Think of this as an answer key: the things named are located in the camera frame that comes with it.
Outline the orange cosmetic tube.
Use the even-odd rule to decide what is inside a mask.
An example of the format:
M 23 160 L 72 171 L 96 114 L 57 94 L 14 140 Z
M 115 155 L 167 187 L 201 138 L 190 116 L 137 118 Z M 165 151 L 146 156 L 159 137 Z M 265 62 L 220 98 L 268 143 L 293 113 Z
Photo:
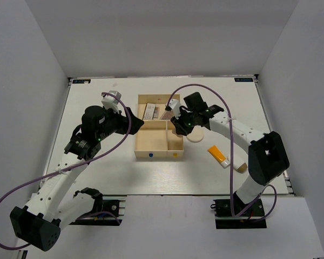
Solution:
M 209 154 L 213 156 L 216 161 L 223 167 L 227 168 L 230 166 L 228 159 L 221 153 L 216 145 L 210 147 L 208 150 Z

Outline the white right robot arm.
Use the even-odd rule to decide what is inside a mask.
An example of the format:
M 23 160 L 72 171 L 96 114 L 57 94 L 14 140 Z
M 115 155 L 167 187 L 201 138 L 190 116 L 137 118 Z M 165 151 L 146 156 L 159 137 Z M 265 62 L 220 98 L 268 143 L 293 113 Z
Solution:
M 246 215 L 253 208 L 265 188 L 286 169 L 290 163 L 280 134 L 262 133 L 235 120 L 228 107 L 208 106 L 199 92 L 179 99 L 163 97 L 166 111 L 172 112 L 170 120 L 144 119 L 136 136 L 134 154 L 137 159 L 171 158 L 183 153 L 181 137 L 190 136 L 197 127 L 218 133 L 230 141 L 229 166 L 234 166 L 234 145 L 248 155 L 248 177 L 234 190 L 229 188 L 232 215 Z

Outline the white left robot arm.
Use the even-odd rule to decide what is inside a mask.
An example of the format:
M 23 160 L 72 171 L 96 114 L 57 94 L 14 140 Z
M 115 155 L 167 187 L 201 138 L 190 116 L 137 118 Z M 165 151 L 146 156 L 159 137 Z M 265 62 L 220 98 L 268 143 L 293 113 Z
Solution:
M 103 194 L 90 187 L 76 191 L 67 204 L 60 203 L 100 151 L 102 140 L 113 133 L 134 135 L 140 130 L 144 121 L 131 109 L 127 112 L 122 115 L 121 111 L 101 106 L 85 109 L 82 123 L 73 131 L 56 171 L 46 176 L 38 193 L 23 208 L 11 211 L 10 220 L 18 238 L 48 251 L 67 225 L 103 211 Z

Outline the glitter eyeshadow palette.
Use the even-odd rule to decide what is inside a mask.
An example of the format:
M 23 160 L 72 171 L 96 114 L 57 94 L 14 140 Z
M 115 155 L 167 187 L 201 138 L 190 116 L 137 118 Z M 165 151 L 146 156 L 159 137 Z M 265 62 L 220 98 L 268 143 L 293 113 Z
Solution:
M 159 107 L 154 108 L 153 119 L 159 119 Z

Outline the white bottle with cork cap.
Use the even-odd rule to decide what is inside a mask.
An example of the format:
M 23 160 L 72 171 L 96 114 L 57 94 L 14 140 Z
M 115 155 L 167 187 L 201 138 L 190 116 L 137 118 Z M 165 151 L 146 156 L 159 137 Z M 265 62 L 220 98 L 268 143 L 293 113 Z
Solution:
M 243 173 L 247 170 L 248 165 L 244 161 L 236 159 L 234 160 L 233 168 L 236 172 Z

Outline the round cream powder puff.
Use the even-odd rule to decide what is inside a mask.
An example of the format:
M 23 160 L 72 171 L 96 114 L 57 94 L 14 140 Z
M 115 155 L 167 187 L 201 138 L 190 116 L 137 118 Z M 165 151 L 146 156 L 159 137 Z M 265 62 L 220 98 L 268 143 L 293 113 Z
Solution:
M 190 134 L 186 136 L 186 139 L 192 143 L 201 142 L 204 138 L 204 132 L 201 127 L 195 127 Z

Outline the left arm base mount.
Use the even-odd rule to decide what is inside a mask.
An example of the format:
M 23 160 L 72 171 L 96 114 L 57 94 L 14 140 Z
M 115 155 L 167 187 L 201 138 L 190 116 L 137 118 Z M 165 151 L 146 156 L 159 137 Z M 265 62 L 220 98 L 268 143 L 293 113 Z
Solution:
M 120 226 L 126 208 L 125 196 L 105 196 L 90 212 L 83 214 L 70 225 Z

